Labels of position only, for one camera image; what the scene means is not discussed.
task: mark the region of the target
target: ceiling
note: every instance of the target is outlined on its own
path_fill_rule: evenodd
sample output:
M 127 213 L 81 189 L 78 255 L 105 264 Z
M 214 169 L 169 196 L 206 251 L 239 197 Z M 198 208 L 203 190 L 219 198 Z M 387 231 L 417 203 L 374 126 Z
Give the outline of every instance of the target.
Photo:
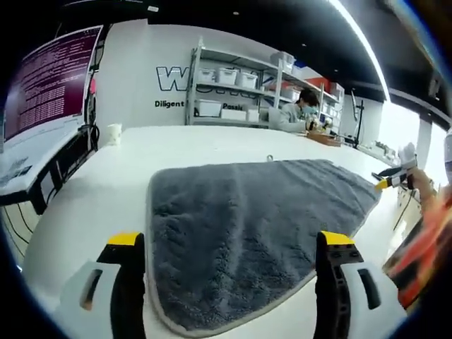
M 341 0 L 372 46 L 390 88 L 418 97 L 443 112 L 444 98 L 428 94 L 432 68 L 384 0 Z M 356 83 L 380 85 L 361 42 L 326 0 L 144 0 L 145 5 L 119 0 L 94 0 L 61 6 L 71 0 L 36 1 L 18 11 L 26 29 L 9 37 L 11 63 L 52 39 L 59 27 L 70 31 L 89 25 L 146 18 L 150 23 L 196 25 L 238 34 L 289 52 L 325 77 L 356 88 L 357 94 L 382 100 L 381 91 Z M 145 11 L 148 4 L 158 13 Z M 13 67 L 2 72 L 8 76 Z

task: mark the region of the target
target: gray towel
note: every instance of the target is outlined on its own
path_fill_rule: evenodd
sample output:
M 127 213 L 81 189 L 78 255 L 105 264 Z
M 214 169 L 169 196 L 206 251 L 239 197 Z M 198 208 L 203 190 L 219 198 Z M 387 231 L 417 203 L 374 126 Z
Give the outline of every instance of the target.
M 313 276 L 317 232 L 354 234 L 379 200 L 372 184 L 326 160 L 166 169 L 149 194 L 153 304 L 194 338 L 293 295 Z

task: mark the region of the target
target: white cup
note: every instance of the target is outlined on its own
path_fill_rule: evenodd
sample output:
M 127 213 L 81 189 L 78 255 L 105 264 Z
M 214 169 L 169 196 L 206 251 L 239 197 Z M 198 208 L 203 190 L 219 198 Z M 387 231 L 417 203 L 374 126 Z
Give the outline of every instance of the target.
M 111 124 L 107 126 L 108 144 L 119 145 L 121 143 L 122 124 Z

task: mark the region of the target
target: white container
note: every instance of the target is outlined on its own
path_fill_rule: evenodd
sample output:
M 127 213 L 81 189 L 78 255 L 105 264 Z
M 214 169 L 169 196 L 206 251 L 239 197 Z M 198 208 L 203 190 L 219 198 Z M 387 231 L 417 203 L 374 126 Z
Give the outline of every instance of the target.
M 122 124 L 107 126 L 108 145 L 118 146 L 121 143 Z
M 220 117 L 221 102 L 214 100 L 198 100 L 198 117 Z
M 345 89 L 338 83 L 331 83 L 331 94 L 338 99 L 340 104 L 344 102 Z
M 248 121 L 251 122 L 259 121 L 259 111 L 257 109 L 248 109 Z
M 199 69 L 198 81 L 202 83 L 214 83 L 215 69 Z
M 240 72 L 237 74 L 237 80 L 235 84 L 243 88 L 256 89 L 257 76 L 247 72 Z
M 297 79 L 303 79 L 304 78 L 304 72 L 303 69 L 301 69 L 298 66 L 293 66 L 292 67 L 292 75 L 297 78 Z
M 218 69 L 217 83 L 224 85 L 235 85 L 235 79 L 237 78 L 237 69 Z
M 282 61 L 282 70 L 287 73 L 292 73 L 292 68 L 295 63 L 294 56 L 286 52 L 278 52 L 270 56 L 270 62 L 275 66 L 279 66 L 280 59 Z
M 246 112 L 236 111 L 235 109 L 222 109 L 221 119 L 246 121 Z
M 293 102 L 297 101 L 299 98 L 300 91 L 293 86 L 287 86 L 281 88 L 281 97 L 285 97 Z

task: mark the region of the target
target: window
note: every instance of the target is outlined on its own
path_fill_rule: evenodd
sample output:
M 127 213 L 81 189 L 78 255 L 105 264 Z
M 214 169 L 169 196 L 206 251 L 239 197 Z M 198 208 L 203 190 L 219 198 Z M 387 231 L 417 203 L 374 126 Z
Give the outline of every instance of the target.
M 435 189 L 448 184 L 446 168 L 444 167 L 444 139 L 447 132 L 440 126 L 432 124 L 429 155 L 425 165 L 425 173 L 434 181 Z
M 416 147 L 419 124 L 418 113 L 385 101 L 381 113 L 379 141 L 396 152 L 409 143 Z

